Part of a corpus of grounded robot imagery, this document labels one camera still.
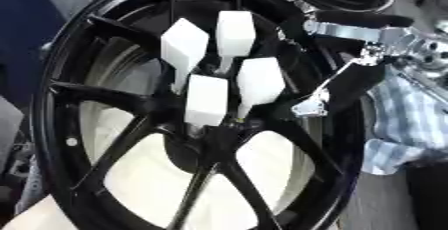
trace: checkered fabric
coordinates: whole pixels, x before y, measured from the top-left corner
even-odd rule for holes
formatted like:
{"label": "checkered fabric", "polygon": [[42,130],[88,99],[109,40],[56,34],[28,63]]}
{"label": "checkered fabric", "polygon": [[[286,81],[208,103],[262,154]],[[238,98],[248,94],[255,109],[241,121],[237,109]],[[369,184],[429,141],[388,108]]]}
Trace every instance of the checkered fabric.
{"label": "checkered fabric", "polygon": [[412,162],[448,158],[448,112],[393,67],[369,91],[375,106],[373,138],[365,144],[364,172],[395,173]]}

